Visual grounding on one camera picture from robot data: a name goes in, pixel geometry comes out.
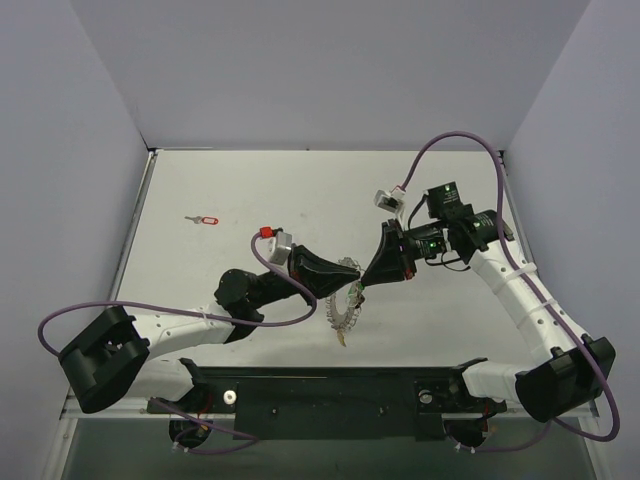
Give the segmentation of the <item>silver metal keyring disc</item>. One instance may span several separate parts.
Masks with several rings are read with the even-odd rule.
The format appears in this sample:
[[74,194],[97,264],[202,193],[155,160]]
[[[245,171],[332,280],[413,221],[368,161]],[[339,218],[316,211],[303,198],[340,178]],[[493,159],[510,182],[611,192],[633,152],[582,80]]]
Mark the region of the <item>silver metal keyring disc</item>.
[[335,332],[342,330],[345,336],[355,327],[365,301],[364,290],[357,295],[349,294],[350,287],[356,283],[362,285],[358,280],[344,286],[325,299],[327,321]]

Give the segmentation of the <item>key with yellow tag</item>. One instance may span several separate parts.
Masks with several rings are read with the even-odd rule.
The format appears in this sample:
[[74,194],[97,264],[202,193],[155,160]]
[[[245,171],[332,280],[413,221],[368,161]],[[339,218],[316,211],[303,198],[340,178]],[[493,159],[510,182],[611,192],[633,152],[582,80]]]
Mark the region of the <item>key with yellow tag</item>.
[[342,330],[337,330],[336,331],[336,336],[337,339],[340,343],[341,346],[346,347],[346,340],[345,340],[345,334]]

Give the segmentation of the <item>key with green tag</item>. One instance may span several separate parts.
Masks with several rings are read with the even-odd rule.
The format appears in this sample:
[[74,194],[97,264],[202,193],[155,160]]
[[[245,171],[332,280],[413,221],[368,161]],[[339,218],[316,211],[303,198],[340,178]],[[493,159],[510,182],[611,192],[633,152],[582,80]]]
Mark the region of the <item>key with green tag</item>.
[[357,294],[360,294],[363,290],[364,290],[364,287],[361,284],[356,283],[350,287],[349,294],[357,295]]

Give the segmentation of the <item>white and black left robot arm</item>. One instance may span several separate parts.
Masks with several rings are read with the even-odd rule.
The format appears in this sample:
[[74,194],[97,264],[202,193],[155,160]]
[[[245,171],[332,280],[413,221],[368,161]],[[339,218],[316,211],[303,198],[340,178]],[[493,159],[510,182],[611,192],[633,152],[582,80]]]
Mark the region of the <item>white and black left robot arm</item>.
[[319,301],[360,280],[355,262],[324,260],[302,245],[282,260],[264,260],[266,272],[226,271],[211,307],[184,310],[133,302],[104,303],[102,312],[69,344],[57,360],[85,413],[100,412],[130,391],[172,401],[181,410],[200,408],[204,384],[181,361],[162,356],[200,345],[226,345],[268,327],[261,308],[300,296],[311,312]]

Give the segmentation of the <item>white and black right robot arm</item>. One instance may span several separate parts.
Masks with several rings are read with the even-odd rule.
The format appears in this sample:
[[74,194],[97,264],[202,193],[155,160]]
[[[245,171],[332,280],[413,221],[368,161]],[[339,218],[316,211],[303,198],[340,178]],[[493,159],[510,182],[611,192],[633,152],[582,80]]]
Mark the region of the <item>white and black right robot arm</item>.
[[530,351],[533,368],[481,360],[447,383],[449,402],[468,409],[481,398],[518,402],[545,423],[602,393],[594,372],[610,373],[616,352],[605,337],[592,338],[566,313],[540,281],[511,229],[494,210],[474,212],[455,183],[428,190],[432,223],[405,230],[383,223],[379,247],[361,278],[365,287],[410,280],[419,260],[454,251],[497,297]]

